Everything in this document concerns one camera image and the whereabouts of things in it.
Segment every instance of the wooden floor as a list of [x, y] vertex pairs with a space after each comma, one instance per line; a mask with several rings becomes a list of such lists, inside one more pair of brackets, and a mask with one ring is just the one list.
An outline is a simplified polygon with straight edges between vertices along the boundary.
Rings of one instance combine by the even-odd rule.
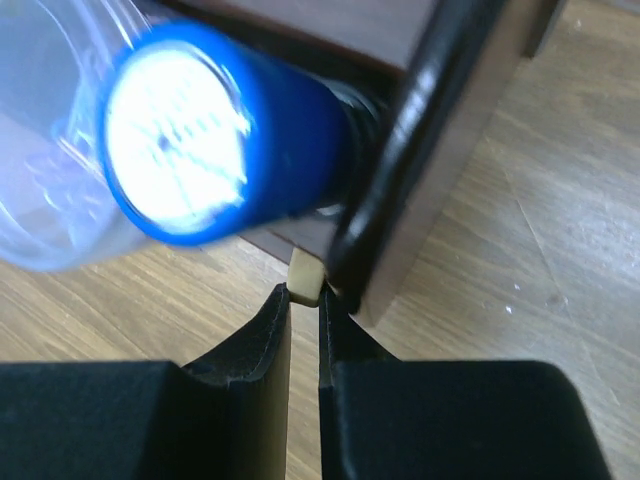
[[[522, 66], [400, 297], [402, 358], [535, 358], [640, 476], [640, 17], [573, 0]], [[248, 320], [286, 267], [234, 240], [58, 276], [0, 266], [0, 360], [172, 358]], [[316, 312], [294, 310], [289, 477], [320, 478]]]

